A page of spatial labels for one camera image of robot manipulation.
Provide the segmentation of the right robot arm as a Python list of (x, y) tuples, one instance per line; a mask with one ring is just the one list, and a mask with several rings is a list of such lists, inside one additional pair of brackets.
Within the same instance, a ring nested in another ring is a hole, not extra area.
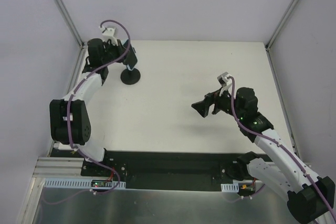
[(240, 178), (252, 176), (261, 180), (285, 201), (299, 223), (329, 223), (328, 214), (335, 218), (334, 181), (328, 176), (319, 176), (283, 143), (274, 126), (258, 111), (258, 99), (252, 88), (239, 88), (236, 95), (217, 90), (191, 107), (205, 118), (211, 105), (213, 114), (223, 111), (232, 115), (240, 131), (275, 165), (272, 168), (257, 154), (246, 153), (236, 166)]

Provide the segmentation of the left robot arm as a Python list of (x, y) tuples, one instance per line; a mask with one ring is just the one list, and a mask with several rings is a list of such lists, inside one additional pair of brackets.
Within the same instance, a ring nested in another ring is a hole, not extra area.
[(95, 161), (92, 169), (99, 176), (108, 175), (111, 164), (104, 159), (104, 148), (91, 136), (87, 105), (107, 80), (110, 62), (125, 65), (120, 75), (122, 83), (133, 85), (140, 80), (140, 71), (135, 67), (138, 59), (129, 40), (113, 44), (110, 39), (94, 38), (88, 41), (88, 56), (79, 82), (62, 99), (49, 104), (51, 138), (79, 151), (86, 160)]

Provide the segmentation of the black phone stand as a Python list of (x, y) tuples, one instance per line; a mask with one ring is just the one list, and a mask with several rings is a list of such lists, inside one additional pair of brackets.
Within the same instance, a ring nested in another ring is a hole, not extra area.
[(126, 65), (126, 68), (121, 72), (120, 79), (126, 85), (136, 84), (141, 78), (141, 73), (137, 68), (131, 68)]

